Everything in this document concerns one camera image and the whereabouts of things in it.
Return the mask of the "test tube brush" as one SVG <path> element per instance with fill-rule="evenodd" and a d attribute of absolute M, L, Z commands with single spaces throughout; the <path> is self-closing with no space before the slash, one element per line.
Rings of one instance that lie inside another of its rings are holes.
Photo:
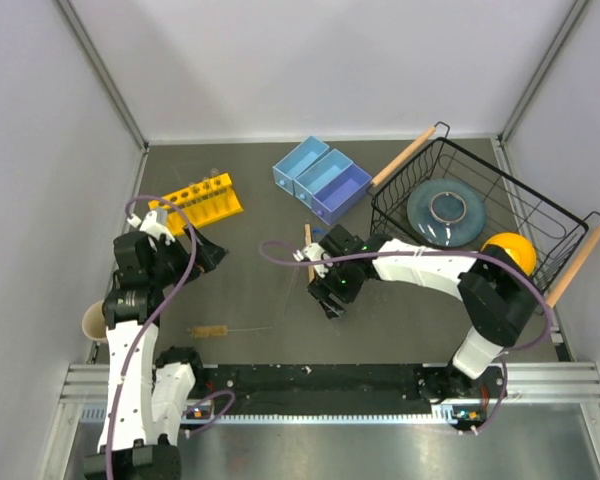
<path fill-rule="evenodd" d="M 227 325 L 209 325 L 196 326 L 190 328 L 188 332 L 194 339 L 220 338 L 226 337 L 231 333 L 255 333 L 271 330 L 272 326 L 250 327 L 250 328 L 230 328 Z"/>

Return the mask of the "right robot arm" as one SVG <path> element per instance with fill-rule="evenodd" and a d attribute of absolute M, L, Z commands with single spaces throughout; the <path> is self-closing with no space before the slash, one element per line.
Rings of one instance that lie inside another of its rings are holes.
<path fill-rule="evenodd" d="M 461 301 L 471 327 L 446 372 L 449 388 L 461 396 L 478 389 L 490 364 L 516 345 L 541 300 L 530 277 L 497 245 L 442 251 L 386 234 L 363 240 L 337 225 L 294 258 L 310 263 L 308 290 L 330 318 L 342 316 L 368 280 L 411 284 Z"/>

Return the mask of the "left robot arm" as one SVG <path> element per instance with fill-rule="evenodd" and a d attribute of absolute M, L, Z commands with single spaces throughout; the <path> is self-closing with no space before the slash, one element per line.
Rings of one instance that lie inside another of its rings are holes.
<path fill-rule="evenodd" d="M 106 418 L 96 453 L 83 460 L 87 479 L 178 479 L 177 446 L 188 397 L 206 387 L 207 374 L 192 347 L 154 353 L 166 289 L 214 270 L 227 250 L 198 231 L 185 250 L 166 235 L 135 231 L 113 242 L 117 268 L 102 305 L 109 347 Z"/>

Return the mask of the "wooden stick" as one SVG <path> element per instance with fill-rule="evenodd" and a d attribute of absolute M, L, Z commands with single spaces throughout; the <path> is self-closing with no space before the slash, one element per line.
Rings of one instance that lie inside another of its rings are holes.
<path fill-rule="evenodd" d="M 304 242 L 305 246 L 309 246 L 312 243 L 312 229 L 309 223 L 304 225 Z M 315 278 L 315 271 L 313 266 L 307 267 L 308 270 L 308 283 L 311 283 Z"/>

